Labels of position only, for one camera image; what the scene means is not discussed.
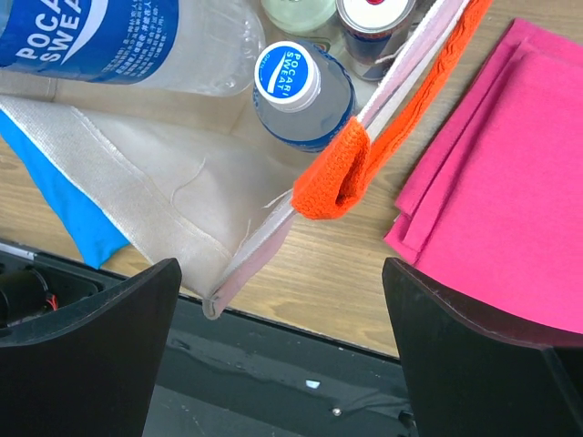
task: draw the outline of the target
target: white fabric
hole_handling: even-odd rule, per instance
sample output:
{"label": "white fabric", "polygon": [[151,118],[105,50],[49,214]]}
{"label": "white fabric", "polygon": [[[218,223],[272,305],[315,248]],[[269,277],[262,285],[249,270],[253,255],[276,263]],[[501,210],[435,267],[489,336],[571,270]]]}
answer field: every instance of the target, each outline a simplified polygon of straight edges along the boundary
{"label": "white fabric", "polygon": [[[355,81],[372,139],[467,1],[437,0],[378,88]],[[313,156],[261,126],[250,92],[210,98],[0,71],[0,93],[0,109],[146,258],[179,260],[211,318],[289,231],[292,183]]]}

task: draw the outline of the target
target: can lid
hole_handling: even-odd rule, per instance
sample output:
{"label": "can lid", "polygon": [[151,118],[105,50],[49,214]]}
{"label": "can lid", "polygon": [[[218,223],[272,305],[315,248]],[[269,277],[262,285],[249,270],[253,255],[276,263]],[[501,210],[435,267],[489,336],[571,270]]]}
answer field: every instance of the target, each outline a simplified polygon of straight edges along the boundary
{"label": "can lid", "polygon": [[390,29],[404,19],[412,0],[338,0],[344,21],[360,32],[373,33]]}

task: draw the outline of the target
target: pocari sweat label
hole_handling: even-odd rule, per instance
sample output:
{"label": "pocari sweat label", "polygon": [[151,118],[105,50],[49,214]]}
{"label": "pocari sweat label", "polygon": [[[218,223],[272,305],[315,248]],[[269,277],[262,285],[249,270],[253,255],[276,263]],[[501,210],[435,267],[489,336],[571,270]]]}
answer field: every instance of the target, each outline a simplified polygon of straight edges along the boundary
{"label": "pocari sweat label", "polygon": [[43,76],[133,84],[174,44],[179,0],[14,0],[0,65]]}
{"label": "pocari sweat label", "polygon": [[259,67],[259,86],[275,98],[291,98],[308,80],[308,61],[295,47],[278,46],[267,53]]}

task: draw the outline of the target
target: plastic bottle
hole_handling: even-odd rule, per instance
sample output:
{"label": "plastic bottle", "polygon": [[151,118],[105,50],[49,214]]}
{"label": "plastic bottle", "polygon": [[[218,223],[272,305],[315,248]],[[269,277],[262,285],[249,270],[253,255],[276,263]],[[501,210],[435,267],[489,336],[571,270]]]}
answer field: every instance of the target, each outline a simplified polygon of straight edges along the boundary
{"label": "plastic bottle", "polygon": [[87,82],[232,96],[265,36],[246,0],[0,0],[0,65]]}
{"label": "plastic bottle", "polygon": [[346,70],[308,42],[283,41],[263,51],[255,67],[253,100],[272,135],[307,152],[328,146],[355,106]]}
{"label": "plastic bottle", "polygon": [[333,56],[343,50],[335,0],[261,0],[261,4],[289,39],[310,41]]}

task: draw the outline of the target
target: bottle cap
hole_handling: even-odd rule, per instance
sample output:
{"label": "bottle cap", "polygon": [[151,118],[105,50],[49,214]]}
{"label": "bottle cap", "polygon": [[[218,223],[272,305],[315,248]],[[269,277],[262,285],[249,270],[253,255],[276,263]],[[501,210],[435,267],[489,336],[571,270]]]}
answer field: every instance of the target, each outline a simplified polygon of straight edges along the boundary
{"label": "bottle cap", "polygon": [[255,85],[282,112],[299,112],[321,89],[320,68],[301,45],[281,41],[263,50],[255,66]]}

